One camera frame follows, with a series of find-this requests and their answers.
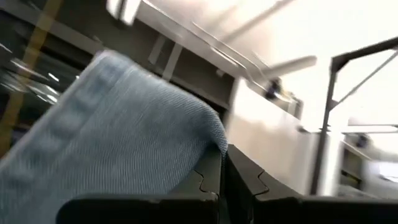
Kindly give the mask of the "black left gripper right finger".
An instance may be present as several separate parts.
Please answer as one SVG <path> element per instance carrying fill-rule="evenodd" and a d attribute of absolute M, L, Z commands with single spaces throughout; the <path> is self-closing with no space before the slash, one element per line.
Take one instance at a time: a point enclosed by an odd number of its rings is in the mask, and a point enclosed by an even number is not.
<path fill-rule="evenodd" d="M 397 224 L 397 201 L 301 195 L 230 144 L 225 195 L 232 223 Z"/>

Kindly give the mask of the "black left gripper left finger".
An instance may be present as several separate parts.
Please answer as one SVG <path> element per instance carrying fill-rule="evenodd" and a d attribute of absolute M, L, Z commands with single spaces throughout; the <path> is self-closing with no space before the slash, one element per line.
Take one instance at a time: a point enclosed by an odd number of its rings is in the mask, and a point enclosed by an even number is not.
<path fill-rule="evenodd" d="M 221 151 L 209 145 L 195 168 L 164 195 L 83 195 L 65 203 L 55 221 L 97 223 L 218 223 Z"/>

